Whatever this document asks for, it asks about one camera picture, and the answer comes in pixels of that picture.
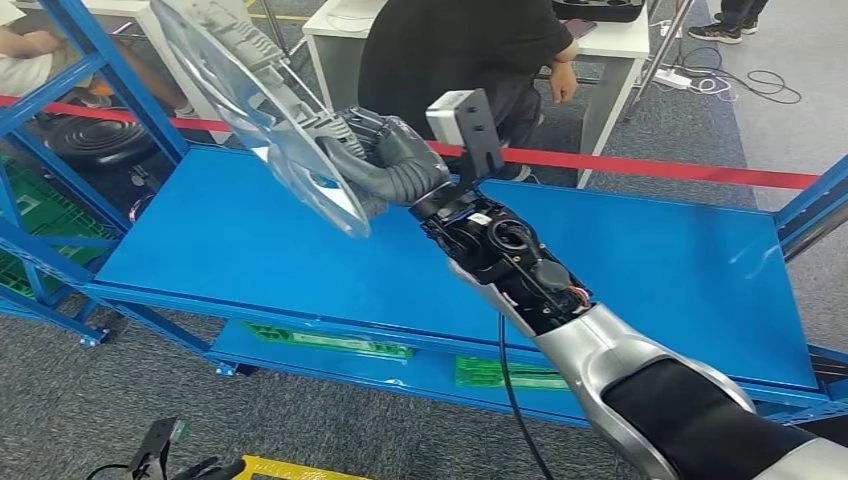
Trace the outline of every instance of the blue shelf surface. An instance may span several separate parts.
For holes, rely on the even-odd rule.
[[[482,190],[646,335],[737,379],[816,389],[771,215],[528,184]],[[413,217],[394,208],[371,226],[369,239],[350,239],[252,154],[192,148],[92,288],[491,352],[494,310]],[[507,340],[532,348],[514,330]]]
[[[340,380],[496,411],[511,411],[502,387],[464,387],[454,382],[455,357],[419,350],[406,359],[382,358],[261,340],[238,320],[218,334],[211,354],[220,360]],[[577,399],[567,390],[516,389],[523,413],[575,426],[588,426]]]

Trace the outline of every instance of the red rope barrier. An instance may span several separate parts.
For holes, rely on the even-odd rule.
[[[0,107],[9,106],[16,97],[0,95]],[[104,120],[134,121],[135,117],[124,110],[79,107],[65,103],[50,103],[45,112],[75,115],[78,117],[100,118]],[[226,123],[219,120],[200,120],[190,118],[171,118],[177,128],[206,130],[210,132],[228,132]],[[429,142],[440,155],[458,156],[460,149]],[[595,157],[576,153],[545,152],[541,150],[503,149],[507,162],[526,163],[546,167],[581,168],[626,175],[646,175],[650,177],[698,180],[705,182],[728,183],[760,187],[776,187],[802,190],[818,179],[817,175],[806,173],[772,172],[746,168],[713,167],[689,163],[665,162],[658,160],[636,160],[632,158]]]

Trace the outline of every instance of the lower shelf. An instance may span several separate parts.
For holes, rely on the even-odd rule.
[[[257,367],[355,383],[478,408],[508,412],[500,387],[463,387],[454,382],[455,356],[418,350],[409,358],[382,358],[330,349],[273,343],[253,335],[239,320],[226,323],[212,345],[220,359]],[[587,426],[574,396],[567,391],[518,389],[525,415],[574,426]]]

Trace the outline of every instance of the table leg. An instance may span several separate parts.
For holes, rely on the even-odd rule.
[[[644,60],[640,58],[593,57],[593,62],[604,64],[604,72],[594,87],[589,107],[583,116],[583,132],[580,137],[580,153],[600,155],[604,150],[612,128],[618,121],[630,90]],[[584,188],[591,170],[580,172],[577,188]]]
[[[365,40],[306,35],[306,44],[309,46],[324,105],[330,110],[357,105],[359,62]]]
[[[678,7],[677,13],[675,13],[674,18],[671,20],[668,35],[666,35],[665,38],[663,38],[662,43],[660,43],[660,48],[657,50],[656,55],[654,55],[654,60],[651,62],[651,66],[642,77],[642,83],[639,85],[639,88],[636,90],[636,95],[633,96],[633,101],[630,102],[630,106],[627,108],[627,112],[629,114],[633,114],[633,110],[636,108],[636,105],[638,105],[642,100],[642,95],[645,93],[645,89],[653,83],[654,77],[657,75],[657,70],[659,70],[662,66],[665,56],[668,55],[669,50],[671,50],[672,45],[674,45],[674,42],[676,41],[677,31],[683,27],[683,22],[686,21],[686,17],[689,16],[689,12],[692,11],[692,7],[694,5],[695,0],[684,0],[683,4]]]
[[[662,0],[650,0],[651,4],[648,5],[648,21],[653,20],[654,15],[657,13],[657,9],[662,4]]]

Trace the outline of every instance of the yellow object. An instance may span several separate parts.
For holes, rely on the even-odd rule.
[[[256,3],[256,0],[244,0],[245,8],[250,8],[250,6],[253,5],[254,3]],[[309,17],[298,17],[296,15],[275,15],[275,17],[277,17],[277,20],[293,20],[293,21],[296,21],[296,22],[305,22],[305,21],[309,20]],[[266,17],[265,15],[259,14],[259,13],[251,13],[250,18],[268,18],[268,17]]]
[[[274,15],[277,17],[277,20],[292,20],[295,22],[305,22],[309,20],[309,17],[299,17],[296,15]],[[261,15],[259,13],[251,13],[250,18],[268,18],[265,15]]]
[[[354,477],[344,473],[328,472],[318,468],[304,467],[293,463],[268,460],[267,458],[255,457],[253,455],[242,455],[242,460],[247,464],[244,471],[236,475],[233,480],[250,480],[253,475],[267,475],[285,480],[369,480],[365,477]]]

